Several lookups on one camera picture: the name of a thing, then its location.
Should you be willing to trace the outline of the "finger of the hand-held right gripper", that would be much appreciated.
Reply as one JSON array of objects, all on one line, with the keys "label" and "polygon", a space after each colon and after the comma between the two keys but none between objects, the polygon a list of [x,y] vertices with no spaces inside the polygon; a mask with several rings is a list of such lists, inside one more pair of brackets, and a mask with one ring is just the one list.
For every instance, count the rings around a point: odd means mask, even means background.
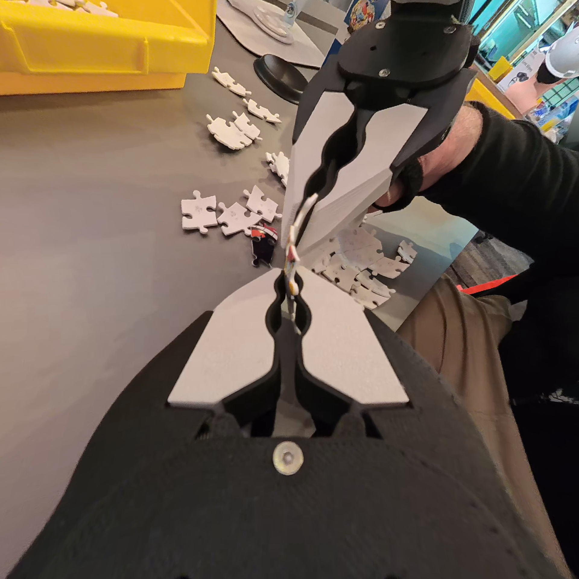
[{"label": "finger of the hand-held right gripper", "polygon": [[354,105],[344,93],[324,92],[293,144],[282,212],[280,244],[283,247],[303,200],[321,192],[326,185],[329,160],[324,159],[324,149],[353,112]]},{"label": "finger of the hand-held right gripper", "polygon": [[329,194],[314,207],[296,246],[300,258],[332,235],[361,219],[381,196],[390,166],[427,113],[426,108],[389,108],[376,112],[365,128],[361,152],[337,172]]}]

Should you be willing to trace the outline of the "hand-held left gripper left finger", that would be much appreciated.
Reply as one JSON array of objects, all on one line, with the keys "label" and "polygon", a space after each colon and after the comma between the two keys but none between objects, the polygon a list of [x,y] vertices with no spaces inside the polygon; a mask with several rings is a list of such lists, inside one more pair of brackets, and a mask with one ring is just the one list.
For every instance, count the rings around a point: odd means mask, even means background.
[{"label": "hand-held left gripper left finger", "polygon": [[215,308],[167,399],[173,407],[213,408],[273,367],[266,313],[282,271],[271,268]]}]

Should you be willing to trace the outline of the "curved assembled puzzle sheet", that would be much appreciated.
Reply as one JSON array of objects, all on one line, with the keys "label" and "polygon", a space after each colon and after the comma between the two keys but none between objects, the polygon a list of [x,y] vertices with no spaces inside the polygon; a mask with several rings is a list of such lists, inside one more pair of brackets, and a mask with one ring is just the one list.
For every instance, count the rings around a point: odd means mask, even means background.
[{"label": "curved assembled puzzle sheet", "polygon": [[300,257],[297,246],[303,235],[303,232],[308,224],[308,220],[313,212],[315,205],[318,202],[319,194],[305,196],[302,200],[299,210],[296,212],[293,223],[289,227],[288,237],[286,241],[286,260],[284,263],[284,280],[286,286],[286,305],[290,320],[293,323],[293,328],[298,336],[302,332],[298,327],[296,297],[299,297],[300,288],[296,281],[296,270],[300,265]]}]

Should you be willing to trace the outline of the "person's right forearm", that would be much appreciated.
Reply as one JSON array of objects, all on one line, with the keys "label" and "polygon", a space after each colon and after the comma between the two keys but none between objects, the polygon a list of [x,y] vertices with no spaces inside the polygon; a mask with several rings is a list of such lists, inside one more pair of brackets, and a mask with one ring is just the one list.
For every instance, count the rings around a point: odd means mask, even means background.
[{"label": "person's right forearm", "polygon": [[472,152],[419,195],[533,262],[578,265],[578,152],[481,103]]}]

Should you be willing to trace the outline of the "curved joined puzzle section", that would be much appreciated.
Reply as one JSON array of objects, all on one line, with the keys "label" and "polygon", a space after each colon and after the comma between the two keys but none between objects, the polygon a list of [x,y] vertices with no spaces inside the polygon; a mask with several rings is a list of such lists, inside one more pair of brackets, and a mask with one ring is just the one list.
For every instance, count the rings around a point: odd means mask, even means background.
[{"label": "curved joined puzzle section", "polygon": [[209,114],[206,115],[208,120],[207,129],[214,139],[230,150],[241,150],[249,147],[253,140],[246,136],[231,122],[222,118],[213,119]]},{"label": "curved joined puzzle section", "polygon": [[290,159],[281,151],[279,153],[266,152],[266,162],[272,173],[277,175],[284,187],[289,176]]}]

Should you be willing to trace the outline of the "colourful puzzle box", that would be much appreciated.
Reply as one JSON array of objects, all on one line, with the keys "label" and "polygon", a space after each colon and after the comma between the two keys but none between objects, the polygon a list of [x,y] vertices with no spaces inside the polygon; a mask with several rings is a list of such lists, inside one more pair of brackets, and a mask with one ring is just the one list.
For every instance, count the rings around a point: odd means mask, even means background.
[{"label": "colourful puzzle box", "polygon": [[336,54],[358,29],[389,17],[390,1],[349,1],[343,21],[338,25],[328,54]]}]

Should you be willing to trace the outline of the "joined white puzzle strip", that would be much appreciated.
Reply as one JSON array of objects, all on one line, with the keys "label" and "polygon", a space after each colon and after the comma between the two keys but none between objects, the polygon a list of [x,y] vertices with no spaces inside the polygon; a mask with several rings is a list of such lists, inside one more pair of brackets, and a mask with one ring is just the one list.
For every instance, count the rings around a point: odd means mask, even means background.
[{"label": "joined white puzzle strip", "polygon": [[282,121],[278,113],[271,113],[266,107],[257,105],[253,99],[242,99],[247,111],[254,117],[264,120],[272,125],[278,125]]},{"label": "joined white puzzle strip", "polygon": [[218,67],[213,68],[211,76],[221,86],[241,98],[251,97],[252,95],[251,91],[247,90],[242,84],[236,82],[229,73],[222,72]]}]

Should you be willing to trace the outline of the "single white puzzle piece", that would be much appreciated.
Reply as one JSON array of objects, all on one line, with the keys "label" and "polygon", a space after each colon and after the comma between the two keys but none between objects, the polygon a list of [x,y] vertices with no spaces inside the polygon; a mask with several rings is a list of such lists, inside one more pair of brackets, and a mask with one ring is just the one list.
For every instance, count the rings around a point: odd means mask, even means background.
[{"label": "single white puzzle piece", "polygon": [[242,194],[245,197],[247,210],[258,214],[261,220],[272,223],[274,220],[282,219],[283,215],[278,213],[278,203],[266,198],[257,185],[255,185],[251,191],[243,190]]},{"label": "single white puzzle piece", "polygon": [[233,124],[234,126],[251,141],[262,141],[261,131],[257,126],[253,125],[245,113],[238,114],[232,111],[232,115],[235,117]]},{"label": "single white puzzle piece", "polygon": [[224,236],[232,236],[236,233],[244,233],[250,237],[252,228],[257,225],[261,216],[249,211],[246,207],[235,202],[230,207],[223,202],[218,203],[221,214],[217,217],[217,222],[221,226]]},{"label": "single white puzzle piece", "polygon": [[200,191],[192,191],[189,199],[181,200],[182,229],[206,235],[209,228],[218,226],[216,208],[216,196],[203,197]]}]

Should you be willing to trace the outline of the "dark printed puzzle piece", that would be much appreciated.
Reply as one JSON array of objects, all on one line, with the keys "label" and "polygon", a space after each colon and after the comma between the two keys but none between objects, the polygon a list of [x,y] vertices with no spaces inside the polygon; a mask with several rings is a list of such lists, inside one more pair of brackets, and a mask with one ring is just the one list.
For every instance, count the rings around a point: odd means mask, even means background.
[{"label": "dark printed puzzle piece", "polygon": [[271,267],[274,249],[278,242],[277,230],[260,222],[250,227],[250,234],[253,267],[259,267],[260,264]]}]

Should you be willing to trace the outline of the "person's right hand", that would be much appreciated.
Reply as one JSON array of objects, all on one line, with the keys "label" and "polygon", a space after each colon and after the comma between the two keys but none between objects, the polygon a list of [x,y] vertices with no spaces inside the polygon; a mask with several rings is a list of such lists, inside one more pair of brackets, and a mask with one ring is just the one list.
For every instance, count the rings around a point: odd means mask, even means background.
[{"label": "person's right hand", "polygon": [[483,128],[483,116],[474,102],[462,105],[444,140],[434,150],[411,161],[392,180],[388,190],[367,213],[391,213],[409,205],[454,170],[475,148]]}]

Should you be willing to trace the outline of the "black round stand base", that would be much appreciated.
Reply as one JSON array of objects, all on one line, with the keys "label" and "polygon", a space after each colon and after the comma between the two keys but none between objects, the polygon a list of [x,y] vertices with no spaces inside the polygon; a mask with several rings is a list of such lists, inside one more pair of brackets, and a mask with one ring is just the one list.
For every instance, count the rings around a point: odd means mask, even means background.
[{"label": "black round stand base", "polygon": [[264,85],[279,98],[298,105],[308,80],[290,62],[273,54],[254,60],[254,72]]}]

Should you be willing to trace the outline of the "small yellow bin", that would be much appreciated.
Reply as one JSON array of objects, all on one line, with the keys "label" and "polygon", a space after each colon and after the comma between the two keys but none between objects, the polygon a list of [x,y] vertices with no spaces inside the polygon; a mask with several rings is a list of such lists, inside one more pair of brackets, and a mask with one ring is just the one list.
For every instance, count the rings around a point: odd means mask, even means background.
[{"label": "small yellow bin", "polygon": [[504,96],[504,93],[491,79],[488,71],[483,66],[483,59],[480,55],[474,58],[470,69],[476,72],[476,77],[467,93],[466,101],[482,103],[510,120],[523,118],[512,102]]}]

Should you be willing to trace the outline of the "person's khaki trousers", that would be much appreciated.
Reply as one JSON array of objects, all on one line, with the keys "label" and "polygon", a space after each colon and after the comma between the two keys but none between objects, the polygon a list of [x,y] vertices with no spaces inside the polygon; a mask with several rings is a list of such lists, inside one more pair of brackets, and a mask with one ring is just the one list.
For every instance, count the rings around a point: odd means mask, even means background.
[{"label": "person's khaki trousers", "polygon": [[541,550],[564,578],[573,578],[508,401],[498,345],[512,327],[513,313],[507,298],[492,295],[477,299],[459,291],[443,274],[397,334],[452,387]]}]

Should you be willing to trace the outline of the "white helmet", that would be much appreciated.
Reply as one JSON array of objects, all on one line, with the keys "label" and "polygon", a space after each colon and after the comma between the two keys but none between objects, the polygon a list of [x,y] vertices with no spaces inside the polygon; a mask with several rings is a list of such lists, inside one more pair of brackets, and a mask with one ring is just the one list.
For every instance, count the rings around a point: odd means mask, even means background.
[{"label": "white helmet", "polygon": [[578,27],[551,45],[544,63],[548,72],[558,79],[578,77]]}]

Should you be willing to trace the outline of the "yellow plastic bin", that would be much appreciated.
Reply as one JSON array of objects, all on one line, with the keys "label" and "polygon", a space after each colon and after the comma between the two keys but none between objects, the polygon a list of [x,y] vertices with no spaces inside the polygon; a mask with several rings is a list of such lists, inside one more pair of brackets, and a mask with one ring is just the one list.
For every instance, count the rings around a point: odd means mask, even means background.
[{"label": "yellow plastic bin", "polygon": [[105,2],[119,18],[1,1],[1,95],[178,90],[206,74],[216,1]]}]

